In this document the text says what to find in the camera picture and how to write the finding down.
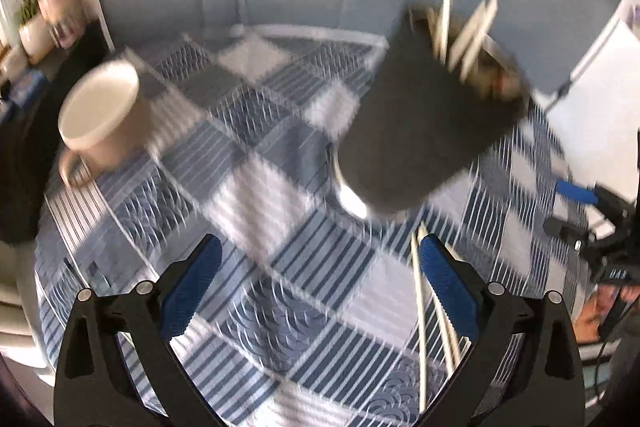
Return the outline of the person's hand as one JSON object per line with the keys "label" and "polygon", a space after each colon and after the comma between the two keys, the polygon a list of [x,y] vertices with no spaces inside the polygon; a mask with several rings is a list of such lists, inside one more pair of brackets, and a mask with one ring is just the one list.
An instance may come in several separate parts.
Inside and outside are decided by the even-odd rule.
{"label": "person's hand", "polygon": [[601,339],[598,328],[610,312],[617,297],[622,298],[624,303],[633,303],[639,297],[639,287],[599,285],[573,323],[578,345],[596,343]]}

